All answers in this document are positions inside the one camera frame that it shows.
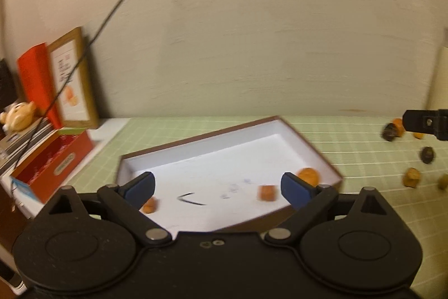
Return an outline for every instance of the yellow plush toy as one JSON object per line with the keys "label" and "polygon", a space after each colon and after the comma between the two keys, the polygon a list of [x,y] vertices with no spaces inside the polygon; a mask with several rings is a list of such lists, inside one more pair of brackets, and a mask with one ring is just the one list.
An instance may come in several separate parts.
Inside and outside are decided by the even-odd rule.
{"label": "yellow plush toy", "polygon": [[0,114],[0,122],[5,132],[22,131],[33,121],[36,106],[34,102],[13,104],[8,112]]}

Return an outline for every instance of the black arrow mark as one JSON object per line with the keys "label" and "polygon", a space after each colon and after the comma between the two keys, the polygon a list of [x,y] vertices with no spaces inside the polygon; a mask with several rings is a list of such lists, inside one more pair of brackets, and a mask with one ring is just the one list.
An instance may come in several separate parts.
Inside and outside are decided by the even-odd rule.
{"label": "black arrow mark", "polygon": [[201,203],[196,203],[196,202],[190,202],[189,200],[184,199],[184,197],[186,197],[187,195],[192,195],[192,194],[194,194],[194,193],[187,193],[187,194],[179,195],[178,200],[180,200],[181,202],[195,204],[195,205],[206,205],[206,204],[201,204]]}

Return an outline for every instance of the metal screw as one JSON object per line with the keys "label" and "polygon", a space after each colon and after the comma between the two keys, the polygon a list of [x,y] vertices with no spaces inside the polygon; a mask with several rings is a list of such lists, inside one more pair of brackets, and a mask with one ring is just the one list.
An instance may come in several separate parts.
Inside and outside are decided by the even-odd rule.
{"label": "metal screw", "polygon": [[210,241],[204,241],[204,242],[201,242],[201,243],[199,243],[199,245],[200,245],[202,248],[210,248],[210,247],[212,246]]}
{"label": "metal screw", "polygon": [[268,234],[273,239],[287,239],[291,236],[291,231],[286,228],[273,228],[269,230]]}
{"label": "metal screw", "polygon": [[145,235],[152,241],[158,241],[168,237],[168,232],[162,228],[151,228],[146,231]]}
{"label": "metal screw", "polygon": [[216,239],[212,242],[215,246],[222,246],[225,242],[222,239]]}

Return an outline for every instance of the picture frame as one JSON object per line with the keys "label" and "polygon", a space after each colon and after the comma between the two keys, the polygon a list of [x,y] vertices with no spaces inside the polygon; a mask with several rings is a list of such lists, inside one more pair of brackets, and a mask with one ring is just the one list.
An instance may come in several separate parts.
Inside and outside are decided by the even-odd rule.
{"label": "picture frame", "polygon": [[[47,49],[50,74],[57,93],[84,51],[82,28],[76,27],[51,43]],[[98,128],[98,112],[90,86],[86,58],[81,61],[70,82],[64,87],[57,106],[62,125],[65,127]]]}

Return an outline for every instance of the wire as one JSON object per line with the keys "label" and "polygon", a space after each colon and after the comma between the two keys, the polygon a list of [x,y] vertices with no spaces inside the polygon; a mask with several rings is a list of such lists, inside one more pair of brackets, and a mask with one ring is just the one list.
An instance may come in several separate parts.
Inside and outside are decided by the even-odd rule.
{"label": "wire", "polygon": [[[104,28],[106,27],[106,25],[108,24],[108,22],[110,21],[110,19],[112,18],[112,16],[115,14],[115,12],[117,11],[117,9],[122,5],[122,3],[124,2],[124,0],[118,0],[114,7],[112,8],[112,10],[109,12],[109,14],[106,16],[106,18],[104,19],[104,21],[101,23],[100,27],[98,27],[98,30],[96,31],[95,35],[93,36],[93,38],[90,40],[90,42],[84,46],[84,50],[82,51],[82,55],[81,57],[78,59],[78,61],[76,62],[75,66],[73,66],[72,70],[70,71],[70,73],[68,74],[66,81],[64,82],[64,84],[62,84],[61,88],[59,89],[59,91],[56,93],[56,96],[53,98],[52,102],[50,103],[50,105],[48,106],[48,108],[46,109],[46,111],[44,112],[42,118],[39,120],[39,122],[37,123],[37,126],[33,129],[33,132],[31,133],[30,138],[28,139],[28,142],[26,143],[25,147],[22,149],[22,151],[19,154],[19,158],[17,159],[14,168],[17,168],[20,159],[23,157],[23,155],[25,154],[25,152],[28,150],[28,148],[30,147],[30,143],[31,140],[33,139],[35,133],[39,130],[39,127],[43,121],[43,119],[46,117],[46,115],[48,114],[48,112],[50,112],[50,110],[53,108],[53,106],[55,105],[55,103],[57,102],[59,96],[61,95],[62,91],[64,90],[65,86],[68,84],[68,82],[70,81],[70,78],[72,77],[72,75],[74,74],[74,72],[76,71],[76,69],[78,68],[78,66],[81,64],[81,62],[84,60],[84,58],[86,58],[86,55],[88,53],[88,50],[90,48],[90,46],[97,40],[97,38],[100,36],[100,34],[102,33],[102,31],[104,30]],[[16,205],[16,200],[14,198],[14,191],[17,188],[16,186],[13,187],[14,185],[14,181],[11,179],[11,196],[13,198],[13,204],[14,206]]]}

